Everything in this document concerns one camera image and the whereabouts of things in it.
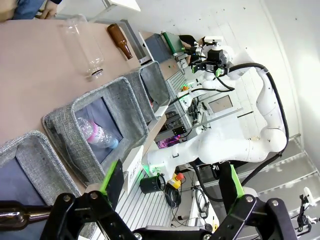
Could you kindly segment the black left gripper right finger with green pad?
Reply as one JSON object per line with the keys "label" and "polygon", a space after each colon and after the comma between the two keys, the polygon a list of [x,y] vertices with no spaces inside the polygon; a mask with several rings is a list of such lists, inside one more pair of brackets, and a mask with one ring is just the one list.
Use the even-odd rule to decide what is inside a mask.
{"label": "black left gripper right finger with green pad", "polygon": [[245,226],[254,227],[261,240],[296,240],[285,202],[270,198],[266,202],[245,194],[234,166],[219,166],[219,188],[227,216],[212,235],[213,240],[235,240]]}

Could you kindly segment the person's hand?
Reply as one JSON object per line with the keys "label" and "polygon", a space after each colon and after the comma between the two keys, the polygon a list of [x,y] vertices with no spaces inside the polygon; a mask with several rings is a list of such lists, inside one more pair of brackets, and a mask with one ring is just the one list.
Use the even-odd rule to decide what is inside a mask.
{"label": "person's hand", "polygon": [[47,0],[41,14],[41,19],[51,19],[54,17],[61,2],[62,0]]}

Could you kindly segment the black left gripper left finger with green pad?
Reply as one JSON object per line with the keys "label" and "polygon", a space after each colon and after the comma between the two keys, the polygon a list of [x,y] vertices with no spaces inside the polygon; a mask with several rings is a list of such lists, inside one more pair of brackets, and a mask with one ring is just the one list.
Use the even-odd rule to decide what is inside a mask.
{"label": "black left gripper left finger with green pad", "polygon": [[136,237],[116,212],[124,185],[123,165],[114,161],[98,188],[80,197],[60,194],[42,231],[41,240],[76,240],[86,223],[97,224],[110,240],[134,240]]}

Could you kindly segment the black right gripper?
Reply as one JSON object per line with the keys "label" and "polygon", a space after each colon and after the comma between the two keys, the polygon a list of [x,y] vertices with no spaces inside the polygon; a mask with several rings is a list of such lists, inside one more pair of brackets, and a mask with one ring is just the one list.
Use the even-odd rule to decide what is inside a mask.
{"label": "black right gripper", "polygon": [[207,52],[207,57],[201,63],[193,64],[191,71],[195,74],[198,71],[206,71],[215,73],[216,77],[224,76],[229,69],[230,57],[223,49],[210,49]]}

